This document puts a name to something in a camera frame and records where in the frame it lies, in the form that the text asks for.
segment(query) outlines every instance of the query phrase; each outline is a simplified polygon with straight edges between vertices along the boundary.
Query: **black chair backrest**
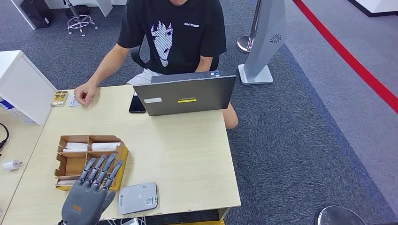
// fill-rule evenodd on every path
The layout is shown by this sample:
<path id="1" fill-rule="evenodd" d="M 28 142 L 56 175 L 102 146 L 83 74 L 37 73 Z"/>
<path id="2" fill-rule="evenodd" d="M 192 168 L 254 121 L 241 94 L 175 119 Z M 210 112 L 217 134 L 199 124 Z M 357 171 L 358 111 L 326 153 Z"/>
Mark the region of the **black chair backrest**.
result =
<path id="1" fill-rule="evenodd" d="M 134 47 L 131 49 L 131 58 L 133 59 L 134 62 L 136 62 L 140 67 L 142 68 L 147 68 L 148 62 L 142 61 L 141 57 L 139 56 L 139 52 L 141 50 L 141 45 Z M 218 63 L 220 62 L 220 56 L 217 55 L 213 57 L 212 65 L 210 66 L 210 71 L 217 70 L 218 68 Z"/>

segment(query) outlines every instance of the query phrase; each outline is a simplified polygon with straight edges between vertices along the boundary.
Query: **gray robotic hand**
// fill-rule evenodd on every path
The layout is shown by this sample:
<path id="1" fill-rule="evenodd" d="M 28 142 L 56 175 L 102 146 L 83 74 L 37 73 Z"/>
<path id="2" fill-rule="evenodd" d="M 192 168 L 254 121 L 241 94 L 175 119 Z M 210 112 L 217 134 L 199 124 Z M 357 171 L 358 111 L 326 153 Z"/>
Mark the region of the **gray robotic hand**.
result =
<path id="1" fill-rule="evenodd" d="M 123 161 L 117 162 L 104 186 L 101 187 L 101 183 L 115 157 L 116 154 L 114 153 L 109 156 L 109 159 L 95 180 L 95 175 L 107 156 L 101 156 L 92 171 L 90 170 L 96 158 L 92 158 L 87 163 L 62 207 L 62 222 L 64 225 L 95 225 L 98 223 L 101 214 L 115 197 L 115 192 L 108 194 L 108 189 L 122 166 Z"/>

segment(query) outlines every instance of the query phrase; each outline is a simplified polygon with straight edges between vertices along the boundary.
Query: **light wood tabletop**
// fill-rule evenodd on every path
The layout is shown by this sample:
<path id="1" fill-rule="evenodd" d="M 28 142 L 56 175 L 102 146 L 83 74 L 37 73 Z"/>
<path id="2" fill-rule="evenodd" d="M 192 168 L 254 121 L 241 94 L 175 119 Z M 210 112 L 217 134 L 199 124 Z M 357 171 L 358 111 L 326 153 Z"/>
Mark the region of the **light wood tabletop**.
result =
<path id="1" fill-rule="evenodd" d="M 19 160 L 22 162 L 20 167 L 12 171 L 0 170 L 0 224 L 7 212 L 8 206 L 11 202 L 14 192 L 18 187 L 22 174 L 28 164 L 29 158 L 36 146 L 38 138 L 43 126 L 37 124 L 25 124 L 15 118 L 9 112 L 0 109 L 0 122 L 6 125 L 10 132 L 10 137 L 0 151 L 0 164 L 11 160 Z M 6 138 L 6 131 L 0 127 L 0 141 Z"/>
<path id="2" fill-rule="evenodd" d="M 158 186 L 158 207 L 122 215 L 117 197 L 101 219 L 240 206 L 221 110 L 150 117 L 128 112 L 131 86 L 99 88 L 89 107 L 53 108 L 3 224 L 56 224 L 68 192 L 55 189 L 61 135 L 115 135 L 129 156 L 122 187 L 147 181 Z"/>

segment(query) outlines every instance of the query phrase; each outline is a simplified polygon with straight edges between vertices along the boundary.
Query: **cardboard tray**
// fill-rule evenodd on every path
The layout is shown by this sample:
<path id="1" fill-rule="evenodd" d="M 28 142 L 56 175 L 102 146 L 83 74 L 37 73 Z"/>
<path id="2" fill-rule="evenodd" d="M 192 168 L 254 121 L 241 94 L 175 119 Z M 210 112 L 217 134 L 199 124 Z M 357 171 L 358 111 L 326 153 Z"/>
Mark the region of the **cardboard tray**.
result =
<path id="1" fill-rule="evenodd" d="M 63 152 L 63 149 L 68 142 L 77 142 L 77 143 L 86 143 L 88 144 L 87 149 L 81 152 Z M 91 144 L 93 143 L 111 143 L 111 142 L 120 142 L 120 146 L 116 147 L 115 151 L 92 151 Z M 110 168 L 108 169 L 107 176 L 111 173 L 115 164 L 118 161 L 123 161 L 123 165 L 120 167 L 119 172 L 117 173 L 114 181 L 112 182 L 109 190 L 119 191 L 120 186 L 122 184 L 124 169 L 126 166 L 127 155 L 129 150 L 124 145 L 124 142 L 121 141 L 116 136 L 112 135 L 64 135 L 61 136 L 58 150 L 57 150 L 57 160 L 60 165 L 57 169 L 55 169 L 54 176 L 57 179 L 57 183 L 55 184 L 55 188 L 62 191 L 69 191 L 74 181 L 77 180 L 82 173 L 86 163 L 90 161 L 93 157 L 100 158 L 103 154 L 110 156 L 112 153 L 116 153 L 116 158 L 112 162 Z M 60 181 L 71 180 L 69 183 L 59 184 Z"/>

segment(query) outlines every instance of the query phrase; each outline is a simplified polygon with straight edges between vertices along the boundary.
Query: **laptop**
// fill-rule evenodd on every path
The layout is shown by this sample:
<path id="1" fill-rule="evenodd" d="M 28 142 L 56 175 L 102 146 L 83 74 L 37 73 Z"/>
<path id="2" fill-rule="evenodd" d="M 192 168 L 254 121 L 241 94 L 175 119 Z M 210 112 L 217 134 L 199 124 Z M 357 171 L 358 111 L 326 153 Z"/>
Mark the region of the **laptop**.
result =
<path id="1" fill-rule="evenodd" d="M 235 80 L 219 71 L 163 75 L 134 90 L 150 116 L 191 113 L 226 109 Z"/>

